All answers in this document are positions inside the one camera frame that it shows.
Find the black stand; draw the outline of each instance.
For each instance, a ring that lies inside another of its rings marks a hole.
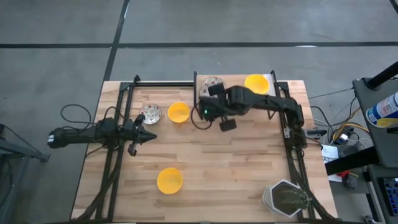
[[[50,154],[39,153],[33,149],[18,146],[4,139],[0,139],[0,149],[15,155],[36,158],[39,159],[40,162],[47,162],[50,157]]]
[[[357,167],[378,163],[379,157],[377,156],[376,148],[372,146],[354,154],[328,162],[325,166],[328,175],[333,175]]]
[[[371,90],[380,89],[380,85],[398,75],[398,62],[393,63],[390,67],[379,73],[373,78],[364,78],[366,86]]]

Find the wooden table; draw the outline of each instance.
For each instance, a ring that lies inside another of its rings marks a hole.
[[[227,86],[243,86],[247,77],[212,76],[221,77]],[[207,77],[211,76],[199,75],[197,83],[201,85]],[[313,128],[304,82],[288,83],[290,95],[302,105],[304,128]],[[108,107],[115,106],[119,84],[104,83],[96,120],[103,118]],[[202,131],[195,129],[189,120],[175,124],[168,119],[167,109],[176,101],[192,107],[193,88],[135,87],[130,118],[134,119],[139,110],[149,103],[162,108],[162,118],[155,125],[145,126],[146,130],[158,135],[157,139],[138,146],[136,157],[124,153],[114,221],[292,221],[271,213],[261,202],[267,185],[275,184],[280,179],[290,180],[279,116],[268,120],[266,111],[253,109],[245,116],[235,117],[238,127],[232,131],[221,132],[218,122],[209,130]],[[199,120],[196,113],[194,120],[198,125],[207,125]],[[90,144],[88,151],[98,146]],[[102,150],[85,160],[72,218],[78,217],[98,193],[105,157],[106,150]],[[328,212],[336,217],[320,148],[309,145],[304,159],[311,190]],[[183,186],[174,195],[164,195],[156,186],[159,172],[167,167],[175,167],[183,175]],[[109,195],[105,199],[104,215],[108,211],[108,200]]]

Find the yellow bowl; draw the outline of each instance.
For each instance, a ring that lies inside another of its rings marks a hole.
[[[167,116],[176,122],[184,123],[189,118],[189,106],[182,102],[173,103],[167,111]]]
[[[265,94],[269,90],[267,78],[259,74],[248,76],[244,81],[244,86],[257,94]]]
[[[166,168],[157,176],[157,187],[163,194],[174,194],[182,186],[182,174],[178,169]]]

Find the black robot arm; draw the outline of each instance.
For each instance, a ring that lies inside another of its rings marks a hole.
[[[104,146],[115,146],[117,141],[123,138],[126,141],[132,141],[128,152],[135,156],[137,143],[142,144],[157,137],[144,129],[142,126],[144,119],[145,116],[140,114],[134,122],[128,119],[121,127],[117,125],[113,118],[105,118],[87,129],[57,128],[50,132],[47,145],[53,149],[65,147],[69,144],[95,142]]]
[[[278,111],[285,114],[285,134],[289,134],[289,137],[293,139],[293,146],[307,146],[302,129],[304,125],[302,107],[293,98],[256,94],[242,86],[232,86],[224,90],[223,85],[215,85],[209,88],[209,93],[216,97],[200,97],[199,116],[211,122],[216,118],[221,118],[222,131],[236,128],[235,120],[228,120],[227,116],[244,115],[251,108]]]

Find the concrete floor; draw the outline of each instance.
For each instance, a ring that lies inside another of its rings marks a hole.
[[[0,44],[111,43],[122,0],[0,1]],[[126,14],[121,42],[393,41],[398,14],[388,0],[138,0]],[[49,149],[48,133],[65,125],[59,111],[78,103],[94,114],[110,49],[0,49],[0,123],[44,152],[30,163],[15,223],[68,220],[85,145]],[[111,80],[191,80],[202,74],[267,73],[305,80],[309,96],[351,87],[398,58],[398,47],[261,49],[119,49]],[[311,100],[334,117],[347,91]],[[82,111],[67,116],[87,119]],[[346,118],[348,111],[336,118]],[[321,119],[319,113],[314,116]],[[363,198],[333,190],[340,218],[359,221]]]

